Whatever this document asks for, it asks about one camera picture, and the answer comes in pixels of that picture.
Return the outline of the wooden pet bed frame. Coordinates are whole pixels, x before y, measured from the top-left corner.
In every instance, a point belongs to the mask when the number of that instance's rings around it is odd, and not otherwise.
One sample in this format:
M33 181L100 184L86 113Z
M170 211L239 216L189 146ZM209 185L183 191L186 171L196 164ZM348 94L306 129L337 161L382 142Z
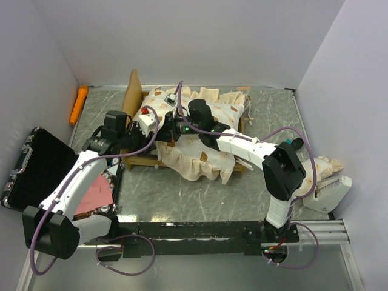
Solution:
M121 108L129 116L127 131L132 136L143 138L142 145L148 143L150 137L143 133L139 117L142 107L149 105L157 112L159 132L153 146L142 154L123 159L127 169L130 170L133 166L166 166L189 181L196 181L201 176L209 180L220 177L223 184L228 182L233 172L243 172L245 166L236 165L236 158L232 154L208 148L198 138L197 133L184 135L185 125L179 126L176 134L170 133L167 123L174 108L166 104L163 98L173 92L173 89L157 88L143 91L138 72L132 70ZM235 130L239 129L246 100L246 94L242 91L221 94L219 89L203 87L197 92L192 91L190 87L183 87L181 97L178 98L183 108L175 115L176 118L187 116L186 109L190 101L194 100L207 101L213 121L223 122Z

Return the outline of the bear print bed mattress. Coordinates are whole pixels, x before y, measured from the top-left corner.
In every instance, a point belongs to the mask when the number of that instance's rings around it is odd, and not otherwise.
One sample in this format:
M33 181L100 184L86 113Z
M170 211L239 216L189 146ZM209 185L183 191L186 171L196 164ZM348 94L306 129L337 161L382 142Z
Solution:
M235 91L221 94L219 89L205 87L197 92L183 87L182 106L187 109L189 102L194 99L204 99L217 121L238 130L247 101L245 93ZM206 147L196 133L182 135L174 144L156 141L151 154L189 181L196 181L201 176L209 180L220 177L222 183L227 184L235 166L233 155Z

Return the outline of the small bear print pillow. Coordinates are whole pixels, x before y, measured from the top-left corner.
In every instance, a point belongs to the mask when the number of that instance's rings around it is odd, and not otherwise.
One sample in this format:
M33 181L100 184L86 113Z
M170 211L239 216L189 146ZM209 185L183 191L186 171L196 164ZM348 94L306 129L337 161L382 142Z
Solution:
M324 156L319 156L314 159L316 168L316 181L319 182L322 179L326 179L332 176L334 173L339 172L344 168L344 165L337 159L328 159ZM301 187L296 191L296 196L305 195L313 184L313 169L310 160L306 160L302 163L304 170L306 171L306 177L301 184Z

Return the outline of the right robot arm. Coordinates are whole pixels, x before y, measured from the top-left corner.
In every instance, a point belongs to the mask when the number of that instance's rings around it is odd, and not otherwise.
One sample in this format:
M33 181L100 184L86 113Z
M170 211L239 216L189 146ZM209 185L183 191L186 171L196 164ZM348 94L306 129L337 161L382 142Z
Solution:
M182 107L177 96L169 94L163 103L171 109L157 134L159 141L177 141L182 135L196 134L206 147L242 158L263 171L271 195L264 233L267 239L279 241L286 234L294 193L306 177L296 154L305 145L305 137L301 135L292 142L280 144L263 142L215 120L203 99L189 102L188 116L180 114Z

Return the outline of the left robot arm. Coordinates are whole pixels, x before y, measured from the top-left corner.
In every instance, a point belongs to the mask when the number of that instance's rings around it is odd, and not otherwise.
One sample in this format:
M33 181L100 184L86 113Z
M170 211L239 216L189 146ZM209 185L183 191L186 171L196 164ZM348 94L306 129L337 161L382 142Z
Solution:
M80 244L100 238L111 244L118 240L118 218L109 213L92 214L75 221L76 209L97 177L124 149L137 155L148 149L156 138L157 117L149 113L150 125L128 122L129 116L111 110L103 125L89 137L74 166L57 188L37 207L27 206L22 213L26 246L55 258L70 258Z

